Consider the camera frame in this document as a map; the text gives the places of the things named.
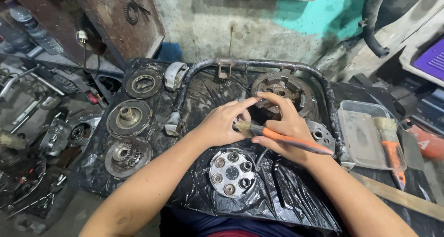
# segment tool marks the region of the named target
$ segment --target orange brush handle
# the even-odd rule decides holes
[[[316,154],[322,154],[322,155],[333,155],[334,154],[333,151],[325,148],[324,146],[322,146],[320,144],[310,142],[310,141],[300,139],[300,138],[284,136],[284,135],[278,134],[266,127],[264,127],[264,129],[262,130],[262,134],[265,137],[273,139],[275,141],[280,141],[280,142],[284,142],[287,144],[291,144],[296,148],[307,150],[309,152],[313,152]]]
[[[401,161],[398,157],[398,143],[392,141],[381,141],[381,145],[385,149],[388,154],[388,159],[390,161],[390,165],[394,169],[401,168]],[[405,187],[405,174],[403,171],[392,170],[393,176],[398,180],[399,186],[401,190],[404,190]]]

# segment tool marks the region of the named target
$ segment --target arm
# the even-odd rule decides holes
[[[275,132],[314,141],[303,118],[289,99],[273,93],[258,93],[279,106],[281,121],[268,120],[265,126]],[[333,158],[296,149],[260,136],[252,138],[287,159],[304,166],[319,183],[352,236],[417,236],[382,200],[345,172]]]
[[[122,183],[93,213],[80,236],[136,234],[161,210],[203,151],[244,139],[232,129],[233,121],[238,115],[250,121],[246,109],[257,101],[248,98],[214,109],[196,129]]]

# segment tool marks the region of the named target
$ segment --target concrete wall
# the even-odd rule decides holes
[[[156,0],[183,61],[261,58],[312,64],[360,33],[364,0]]]

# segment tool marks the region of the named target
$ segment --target black plastic sheet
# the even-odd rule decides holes
[[[106,118],[114,106],[130,99],[124,92],[125,81],[128,80],[134,71],[143,66],[151,65],[159,73],[163,73],[168,67],[168,64],[152,62],[152,59],[138,58],[127,64],[129,68],[126,70],[121,91],[114,95],[114,100],[110,103],[109,108],[97,126],[92,140],[83,153],[77,167],[68,178],[69,184],[85,191],[108,196],[124,182],[124,179],[110,176],[105,168],[104,158],[106,152],[117,140],[106,130]],[[185,125],[183,135],[195,128],[212,109],[219,105],[236,99],[242,100],[250,97],[251,84],[260,75],[259,72],[255,71],[249,71],[246,75],[242,70],[233,69],[233,78],[229,83],[219,83],[215,73],[217,73],[216,68],[207,68],[194,76],[184,105],[182,118],[185,121]],[[311,80],[305,81],[312,88],[316,99],[314,110],[307,117],[328,126],[328,116],[319,84]],[[340,101],[344,99],[363,102],[369,102],[368,100],[372,99],[367,90],[361,87],[338,83],[332,83],[332,87],[335,95],[338,97],[338,107]],[[386,91],[380,88],[370,88],[369,90],[372,89],[374,90],[373,96],[380,98],[383,103],[385,101],[388,109],[393,109],[390,108],[389,102],[391,101]],[[174,99],[174,93],[163,91],[158,96],[146,100],[153,110],[153,117],[148,128],[139,136],[145,137],[148,140],[152,146],[154,158],[178,141],[178,138],[166,135],[163,128],[171,113]],[[253,120],[261,123],[267,119],[255,106],[250,107],[249,110]],[[218,194],[209,181],[210,160],[219,150],[227,147],[237,147],[254,153],[248,156],[253,162],[263,151],[261,146],[253,145],[248,140],[229,146],[207,149],[186,172],[168,200],[167,205],[189,208],[216,216],[276,220],[287,225],[304,225],[318,228],[323,230],[323,232],[334,231],[339,233],[345,229],[330,200],[311,175],[301,166],[282,160],[277,172],[278,184],[275,184],[271,170],[277,155],[271,151],[261,161],[261,171],[256,174],[256,184],[248,194],[238,198],[227,198]],[[358,173],[370,172],[371,175],[374,170],[355,169],[354,171]],[[390,183],[389,172],[377,170],[376,173],[378,174],[378,177],[376,177],[378,181],[392,185],[393,181]],[[421,184],[425,188],[426,194],[430,197],[429,185],[417,178],[417,176],[418,174],[413,175],[410,179],[410,182],[415,185],[409,193],[414,195],[423,194],[417,189],[416,185]],[[276,185],[280,188],[281,197],[278,195]],[[426,220],[429,218],[422,217],[424,219],[421,220],[420,227],[424,228],[424,226],[428,225]]]

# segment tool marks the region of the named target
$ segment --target purple object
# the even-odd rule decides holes
[[[435,78],[444,80],[444,39],[430,47],[413,65]]]

